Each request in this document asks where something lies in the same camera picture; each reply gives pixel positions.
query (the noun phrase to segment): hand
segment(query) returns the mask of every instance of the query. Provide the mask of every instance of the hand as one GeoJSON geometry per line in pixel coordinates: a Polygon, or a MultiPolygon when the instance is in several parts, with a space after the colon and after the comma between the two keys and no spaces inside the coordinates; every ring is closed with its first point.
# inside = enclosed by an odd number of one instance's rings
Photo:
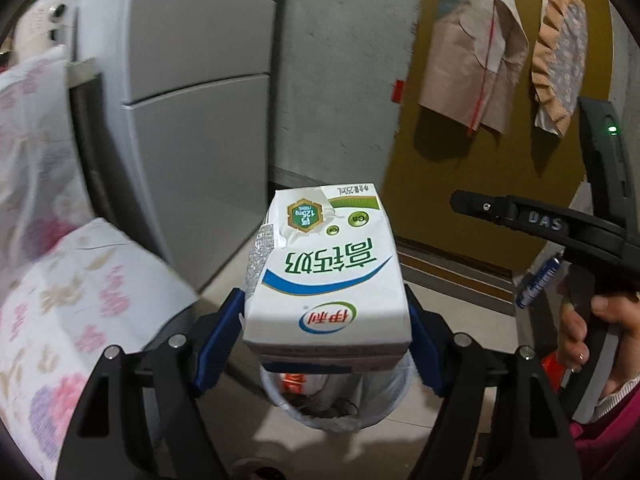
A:
{"type": "MultiPolygon", "coordinates": [[[[579,371],[589,360],[589,349],[584,344],[587,323],[567,298],[565,282],[561,283],[558,292],[564,295],[558,331],[558,362],[579,371]]],[[[630,294],[594,296],[591,311],[609,324],[618,323],[623,330],[613,370],[600,396],[602,398],[615,393],[640,374],[640,300],[637,295],[630,294]]]]}

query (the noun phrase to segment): red item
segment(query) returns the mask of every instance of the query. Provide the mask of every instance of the red item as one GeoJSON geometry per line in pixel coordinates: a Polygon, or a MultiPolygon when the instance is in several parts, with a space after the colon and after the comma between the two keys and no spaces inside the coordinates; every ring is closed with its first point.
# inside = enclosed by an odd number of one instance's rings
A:
{"type": "Polygon", "coordinates": [[[303,393],[302,386],[305,384],[306,379],[303,374],[285,374],[282,380],[282,389],[288,394],[303,393]]]}
{"type": "Polygon", "coordinates": [[[307,323],[309,324],[326,323],[327,316],[328,314],[325,310],[323,310],[322,312],[312,312],[311,314],[309,314],[309,319],[307,320],[307,323]]]}
{"type": "Polygon", "coordinates": [[[347,309],[339,310],[335,314],[329,316],[329,323],[345,323],[349,319],[349,311],[347,309]]]}
{"type": "Polygon", "coordinates": [[[404,81],[396,79],[394,85],[394,92],[391,94],[391,102],[399,103],[402,100],[402,93],[404,92],[404,81]]]}
{"type": "Polygon", "coordinates": [[[542,359],[541,363],[546,376],[551,382],[551,387],[553,388],[555,393],[558,393],[560,384],[562,382],[562,376],[564,375],[564,371],[566,370],[558,362],[558,353],[553,352],[552,354],[549,354],[544,359],[542,359]]]}

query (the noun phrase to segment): battery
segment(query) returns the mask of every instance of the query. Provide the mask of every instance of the battery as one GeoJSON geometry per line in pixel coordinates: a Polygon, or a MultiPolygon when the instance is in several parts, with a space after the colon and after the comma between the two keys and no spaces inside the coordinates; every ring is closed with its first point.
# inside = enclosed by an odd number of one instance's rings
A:
{"type": "Polygon", "coordinates": [[[516,298],[515,304],[520,308],[527,308],[533,300],[544,290],[549,282],[554,278],[558,270],[562,267],[560,254],[549,258],[540,270],[533,277],[520,295],[516,298]]]}

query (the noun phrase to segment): blue gripper pad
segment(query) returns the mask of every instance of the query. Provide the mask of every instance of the blue gripper pad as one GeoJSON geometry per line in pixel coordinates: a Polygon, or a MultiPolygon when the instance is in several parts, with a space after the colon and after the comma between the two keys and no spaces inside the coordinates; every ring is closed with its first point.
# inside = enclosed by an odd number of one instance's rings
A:
{"type": "Polygon", "coordinates": [[[218,383],[242,326],[244,291],[234,288],[220,310],[201,317],[191,332],[197,352],[193,386],[202,394],[218,383]]]}
{"type": "Polygon", "coordinates": [[[422,309],[408,285],[404,286],[409,303],[412,342],[409,346],[422,384],[443,397],[447,381],[444,375],[444,353],[453,332],[440,314],[422,309]]]}

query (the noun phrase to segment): floor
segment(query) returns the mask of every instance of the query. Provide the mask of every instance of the floor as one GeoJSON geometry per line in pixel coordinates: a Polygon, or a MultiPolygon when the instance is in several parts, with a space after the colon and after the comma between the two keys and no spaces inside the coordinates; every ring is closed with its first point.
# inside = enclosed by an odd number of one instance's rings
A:
{"type": "MultiPolygon", "coordinates": [[[[215,310],[229,290],[242,286],[249,244],[204,291],[215,310]]],[[[440,313],[454,332],[467,332],[486,348],[514,351],[518,345],[513,317],[439,292],[411,285],[423,307],[440,313]]],[[[258,365],[239,342],[231,362],[258,381],[258,365]]],[[[487,390],[481,416],[488,432],[495,392],[487,390]]],[[[357,434],[327,434],[301,425],[223,376],[199,406],[220,459],[236,478],[255,466],[272,465],[287,480],[405,479],[436,421],[441,401],[417,376],[399,407],[385,420],[357,434]]]]}

